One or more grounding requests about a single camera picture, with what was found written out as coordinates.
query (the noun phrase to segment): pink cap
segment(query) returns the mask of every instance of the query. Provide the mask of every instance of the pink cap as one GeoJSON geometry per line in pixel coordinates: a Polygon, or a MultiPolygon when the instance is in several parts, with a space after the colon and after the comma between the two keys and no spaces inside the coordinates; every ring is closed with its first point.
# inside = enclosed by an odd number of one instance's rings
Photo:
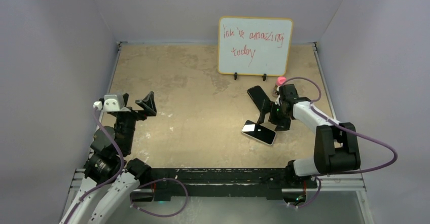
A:
{"type": "Polygon", "coordinates": [[[286,78],[283,76],[278,77],[276,80],[276,86],[281,86],[286,81],[286,78]]]}

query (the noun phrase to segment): gray wall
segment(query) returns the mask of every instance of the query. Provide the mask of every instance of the gray wall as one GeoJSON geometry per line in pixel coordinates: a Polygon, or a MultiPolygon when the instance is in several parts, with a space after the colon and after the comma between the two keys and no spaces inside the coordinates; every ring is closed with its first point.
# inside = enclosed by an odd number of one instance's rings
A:
{"type": "Polygon", "coordinates": [[[2,0],[0,14],[0,223],[58,223],[115,40],[93,0],[2,0]]]}
{"type": "Polygon", "coordinates": [[[288,17],[293,43],[318,41],[342,0],[95,0],[118,41],[218,41],[222,16],[288,17]]]}
{"type": "MultiPolygon", "coordinates": [[[[376,223],[428,223],[430,0],[343,0],[319,47],[339,119],[399,152],[364,175],[376,223]]],[[[392,154],[360,141],[362,167],[392,154]]]]}

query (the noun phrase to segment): purple hose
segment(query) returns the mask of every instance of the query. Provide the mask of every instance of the purple hose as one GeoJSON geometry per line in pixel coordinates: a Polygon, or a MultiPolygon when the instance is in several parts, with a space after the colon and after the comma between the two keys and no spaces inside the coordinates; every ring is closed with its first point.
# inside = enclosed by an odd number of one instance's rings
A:
{"type": "Polygon", "coordinates": [[[188,191],[187,191],[187,189],[185,188],[185,185],[184,185],[183,183],[181,183],[179,180],[174,179],[174,178],[162,178],[162,179],[154,180],[154,181],[152,181],[152,182],[145,183],[145,184],[143,184],[143,185],[141,185],[141,186],[139,186],[139,187],[137,187],[137,188],[138,188],[138,189],[140,189],[140,188],[144,188],[144,187],[146,187],[146,186],[150,186],[150,185],[152,185],[152,184],[154,184],[154,183],[161,182],[161,181],[166,181],[166,180],[168,180],[168,181],[174,181],[174,182],[179,183],[179,185],[180,185],[180,186],[184,189],[184,191],[185,191],[185,203],[184,203],[184,205],[183,205],[183,206],[182,206],[182,207],[181,207],[177,212],[175,212],[175,213],[173,213],[173,214],[169,214],[169,215],[160,215],[160,214],[152,213],[152,212],[150,212],[150,211],[147,211],[147,210],[141,209],[140,207],[138,207],[137,205],[135,205],[135,204],[133,203],[133,201],[132,201],[132,199],[131,199],[131,195],[130,195],[130,203],[131,203],[131,206],[132,206],[133,208],[137,209],[137,210],[140,210],[140,211],[142,211],[142,212],[146,213],[146,214],[153,215],[153,216],[156,216],[156,217],[172,217],[172,216],[175,216],[175,215],[177,215],[177,214],[181,213],[181,212],[185,209],[185,207],[187,206],[187,203],[188,203],[188,191]]]}
{"type": "Polygon", "coordinates": [[[399,155],[397,154],[397,151],[396,151],[393,147],[391,147],[390,145],[388,145],[387,143],[384,143],[384,142],[382,142],[382,141],[380,141],[380,140],[374,139],[374,138],[372,138],[372,137],[370,137],[370,136],[367,136],[367,135],[364,135],[364,134],[361,134],[361,133],[357,133],[357,132],[352,131],[352,130],[350,130],[350,129],[344,128],[344,127],[342,127],[342,126],[338,125],[338,124],[337,124],[336,122],[334,122],[332,119],[330,119],[330,118],[326,117],[325,115],[321,114],[320,112],[318,112],[318,111],[313,107],[313,103],[314,103],[314,102],[316,102],[316,101],[319,101],[319,100],[321,99],[321,89],[319,88],[319,86],[318,86],[314,81],[312,81],[312,80],[310,80],[310,79],[308,79],[308,78],[305,78],[305,77],[293,77],[293,78],[290,78],[290,79],[286,80],[282,85],[286,84],[288,81],[292,81],[292,80],[296,80],[296,79],[301,79],[301,80],[309,81],[310,83],[312,83],[312,84],[313,84],[313,85],[318,89],[318,93],[319,93],[318,98],[317,98],[317,99],[315,99],[315,100],[312,100],[312,101],[310,102],[310,109],[311,109],[314,113],[316,113],[316,114],[317,114],[318,116],[320,116],[321,118],[325,119],[327,122],[329,122],[329,123],[333,124],[336,128],[338,128],[338,129],[340,129],[340,130],[342,130],[342,131],[345,131],[346,133],[353,134],[353,135],[358,136],[358,137],[360,137],[360,138],[363,138],[363,139],[365,139],[365,140],[368,140],[368,141],[371,141],[371,142],[376,143],[376,144],[378,144],[378,145],[381,145],[381,146],[383,146],[383,147],[385,147],[385,148],[389,149],[389,150],[393,153],[393,158],[392,158],[389,162],[384,163],[384,164],[382,164],[382,165],[379,165],[379,166],[376,166],[376,167],[372,167],[372,168],[368,168],[368,169],[364,169],[364,170],[358,170],[358,171],[346,171],[346,172],[336,172],[336,173],[332,173],[332,174],[355,174],[355,173],[372,172],[372,171],[376,171],[376,170],[382,169],[382,168],[384,168],[384,167],[388,167],[389,165],[392,165],[394,162],[396,162],[396,161],[397,161],[397,158],[399,157],[399,155]]]}
{"type": "Polygon", "coordinates": [[[114,146],[115,150],[117,151],[117,153],[118,153],[118,155],[120,157],[121,166],[120,166],[120,169],[118,170],[118,172],[114,176],[112,176],[111,178],[109,178],[105,182],[102,182],[101,184],[95,186],[94,188],[90,189],[89,191],[87,191],[86,193],[84,193],[82,196],[79,197],[79,202],[76,203],[75,206],[70,210],[69,214],[67,215],[66,219],[64,220],[64,224],[67,224],[69,222],[70,218],[73,216],[73,213],[76,211],[76,209],[78,208],[79,204],[82,201],[84,201],[85,197],[87,197],[90,193],[94,192],[95,190],[97,190],[97,189],[105,186],[106,184],[115,181],[115,179],[117,179],[117,177],[121,174],[122,169],[124,168],[124,156],[122,155],[121,149],[117,145],[117,143],[115,142],[115,140],[112,138],[112,136],[108,133],[108,131],[106,130],[106,128],[104,128],[104,126],[98,120],[97,115],[96,115],[96,111],[97,111],[97,108],[95,107],[94,110],[93,110],[93,118],[95,119],[97,125],[100,127],[100,130],[102,130],[102,132],[106,135],[106,137],[109,139],[109,141],[111,142],[111,144],[114,146]]]}

